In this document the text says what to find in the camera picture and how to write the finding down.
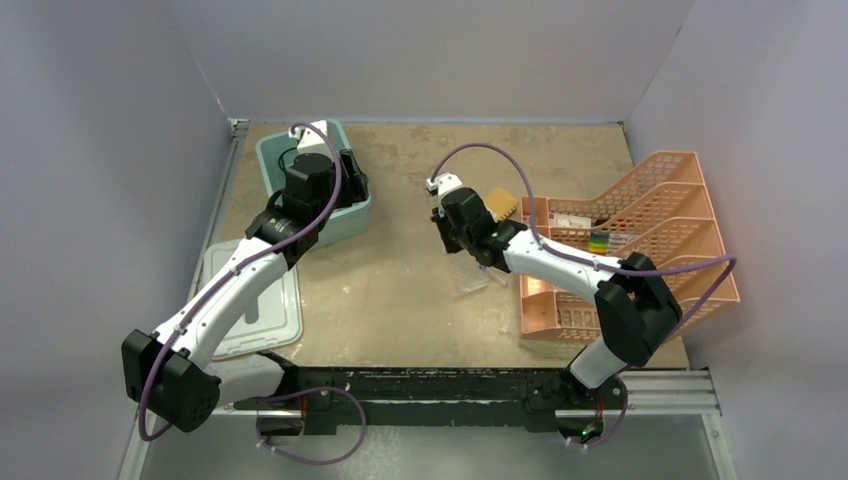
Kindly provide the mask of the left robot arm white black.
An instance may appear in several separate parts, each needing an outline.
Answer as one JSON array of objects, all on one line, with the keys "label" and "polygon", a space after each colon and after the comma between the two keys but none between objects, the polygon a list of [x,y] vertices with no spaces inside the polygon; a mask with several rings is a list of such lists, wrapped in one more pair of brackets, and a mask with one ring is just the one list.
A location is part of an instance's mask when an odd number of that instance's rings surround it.
[{"label": "left robot arm white black", "polygon": [[290,271],[319,241],[343,188],[338,152],[299,154],[225,264],[184,307],[153,332],[133,330],[121,345],[125,387],[138,404],[142,440],[154,413],[166,427],[191,432],[217,407],[262,398],[284,409],[297,399],[298,382],[282,364],[255,354],[231,366],[212,357],[248,307]]}]

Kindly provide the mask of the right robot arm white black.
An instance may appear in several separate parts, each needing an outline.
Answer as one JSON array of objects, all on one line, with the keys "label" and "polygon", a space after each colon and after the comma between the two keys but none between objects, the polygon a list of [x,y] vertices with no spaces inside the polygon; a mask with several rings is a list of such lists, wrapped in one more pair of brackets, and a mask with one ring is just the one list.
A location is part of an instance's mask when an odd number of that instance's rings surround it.
[{"label": "right robot arm white black", "polygon": [[561,392],[576,407],[596,399],[601,385],[628,366],[643,366],[681,323],[681,308],[651,260],[592,255],[536,237],[525,224],[497,222],[473,189],[429,183],[431,220],[449,254],[466,251],[478,264],[548,282],[591,303],[599,337],[564,369]]}]

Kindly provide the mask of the black metal tripod ring stand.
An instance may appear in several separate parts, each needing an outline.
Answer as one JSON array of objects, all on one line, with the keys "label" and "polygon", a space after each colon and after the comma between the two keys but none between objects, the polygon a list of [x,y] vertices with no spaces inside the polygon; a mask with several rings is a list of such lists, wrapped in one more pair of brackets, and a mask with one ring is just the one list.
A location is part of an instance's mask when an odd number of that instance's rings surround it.
[{"label": "black metal tripod ring stand", "polygon": [[297,156],[298,150],[296,147],[290,147],[281,152],[277,159],[277,167],[283,176],[285,176],[289,168],[294,165]]}]

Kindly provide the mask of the clear plastic tube rack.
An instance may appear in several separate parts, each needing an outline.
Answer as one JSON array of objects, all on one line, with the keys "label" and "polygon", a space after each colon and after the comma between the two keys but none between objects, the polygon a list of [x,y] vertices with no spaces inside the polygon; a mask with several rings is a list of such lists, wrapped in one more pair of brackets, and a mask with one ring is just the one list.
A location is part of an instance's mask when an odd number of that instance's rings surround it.
[{"label": "clear plastic tube rack", "polygon": [[490,278],[486,267],[475,261],[460,262],[456,270],[457,290],[460,295],[468,295],[486,288]]}]

